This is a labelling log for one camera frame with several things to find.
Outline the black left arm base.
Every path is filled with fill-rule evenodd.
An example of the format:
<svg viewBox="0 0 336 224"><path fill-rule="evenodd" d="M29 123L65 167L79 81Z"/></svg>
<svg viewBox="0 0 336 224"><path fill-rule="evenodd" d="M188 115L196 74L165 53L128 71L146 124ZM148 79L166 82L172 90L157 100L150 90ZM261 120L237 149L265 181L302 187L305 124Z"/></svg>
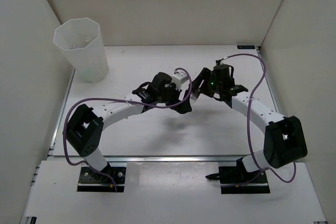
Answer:
<svg viewBox="0 0 336 224"><path fill-rule="evenodd" d="M113 163L109 163L109 165L109 170L103 172L109 174L109 176L114 179L116 186L114 186L109 177L95 173L88 166L81 166L77 191L91 193L123 193L127 167L126 165L114 165Z"/></svg>

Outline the clear bottle black label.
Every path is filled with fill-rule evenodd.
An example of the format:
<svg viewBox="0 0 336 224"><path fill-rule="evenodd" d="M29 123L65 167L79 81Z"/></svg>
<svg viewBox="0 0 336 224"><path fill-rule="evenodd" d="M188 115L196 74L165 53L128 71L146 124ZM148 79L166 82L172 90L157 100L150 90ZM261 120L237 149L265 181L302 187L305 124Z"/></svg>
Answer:
<svg viewBox="0 0 336 224"><path fill-rule="evenodd" d="M199 98L200 96L200 92L198 89L193 89L191 94L190 94L190 104L194 104L197 99Z"/></svg>

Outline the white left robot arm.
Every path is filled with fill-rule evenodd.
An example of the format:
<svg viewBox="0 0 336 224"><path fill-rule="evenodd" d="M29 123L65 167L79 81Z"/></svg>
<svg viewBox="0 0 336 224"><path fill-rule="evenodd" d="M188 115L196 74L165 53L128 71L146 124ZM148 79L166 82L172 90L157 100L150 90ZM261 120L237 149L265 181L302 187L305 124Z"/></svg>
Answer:
<svg viewBox="0 0 336 224"><path fill-rule="evenodd" d="M175 69L173 75L159 72L152 81L141 84L122 99L105 98L105 104L89 107L86 99L75 103L68 111L62 132L64 154L70 161L67 146L71 145L82 157L81 163L92 170L98 182L105 182L110 176L110 166L99 150L102 132L109 126L133 115L157 109L172 109L180 114L191 111L189 87L183 99L179 99L182 84L191 82L190 74L183 68Z"/></svg>

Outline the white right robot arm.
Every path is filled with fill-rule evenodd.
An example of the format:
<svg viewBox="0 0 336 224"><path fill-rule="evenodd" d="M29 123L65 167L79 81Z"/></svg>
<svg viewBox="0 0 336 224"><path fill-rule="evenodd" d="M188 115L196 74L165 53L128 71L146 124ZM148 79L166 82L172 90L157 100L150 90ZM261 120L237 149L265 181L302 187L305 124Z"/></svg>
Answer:
<svg viewBox="0 0 336 224"><path fill-rule="evenodd" d="M306 157L308 149L300 120L277 113L256 100L246 87L235 83L233 72L233 66L226 64L216 65L212 70L203 68L192 82L193 98L203 94L225 102L264 134L263 148L238 159L231 174L247 182L258 170L281 168Z"/></svg>

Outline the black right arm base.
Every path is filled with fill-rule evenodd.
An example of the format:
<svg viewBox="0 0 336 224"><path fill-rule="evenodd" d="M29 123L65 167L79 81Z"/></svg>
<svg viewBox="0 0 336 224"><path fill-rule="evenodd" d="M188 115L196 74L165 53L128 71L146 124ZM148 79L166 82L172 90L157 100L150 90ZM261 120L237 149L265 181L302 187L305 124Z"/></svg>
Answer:
<svg viewBox="0 0 336 224"><path fill-rule="evenodd" d="M270 193L266 172L263 170L246 171L242 158L236 161L235 166L219 166L218 173L206 175L205 178L218 180L222 195Z"/></svg>

